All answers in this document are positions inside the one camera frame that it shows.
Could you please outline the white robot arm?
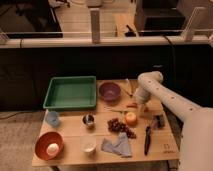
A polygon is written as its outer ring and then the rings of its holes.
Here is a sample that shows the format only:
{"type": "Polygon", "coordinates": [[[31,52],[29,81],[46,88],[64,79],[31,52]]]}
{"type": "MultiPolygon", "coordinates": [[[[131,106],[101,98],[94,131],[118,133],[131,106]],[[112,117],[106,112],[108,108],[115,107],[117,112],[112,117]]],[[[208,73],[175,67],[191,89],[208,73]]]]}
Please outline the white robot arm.
{"type": "Polygon", "coordinates": [[[159,71],[140,74],[136,102],[145,105],[154,95],[183,122],[178,171],[213,171],[213,108],[184,98],[162,81],[159,71]]]}

